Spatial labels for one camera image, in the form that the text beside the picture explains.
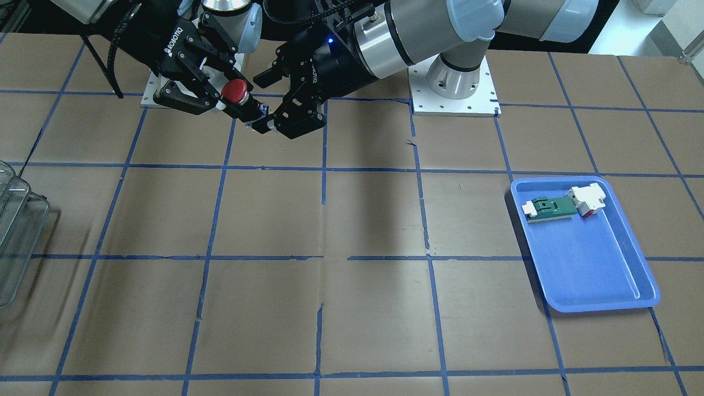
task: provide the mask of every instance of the blue tray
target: blue tray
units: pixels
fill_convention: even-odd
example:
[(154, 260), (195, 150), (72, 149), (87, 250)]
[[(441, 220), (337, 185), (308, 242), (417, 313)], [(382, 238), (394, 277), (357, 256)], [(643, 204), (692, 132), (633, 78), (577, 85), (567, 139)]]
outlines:
[[(537, 197), (564, 197), (598, 183), (606, 207), (587, 219), (528, 223), (521, 206)], [(653, 307), (660, 290), (609, 183), (596, 176), (521, 178), (511, 183), (531, 256), (548, 303), (560, 312)]]

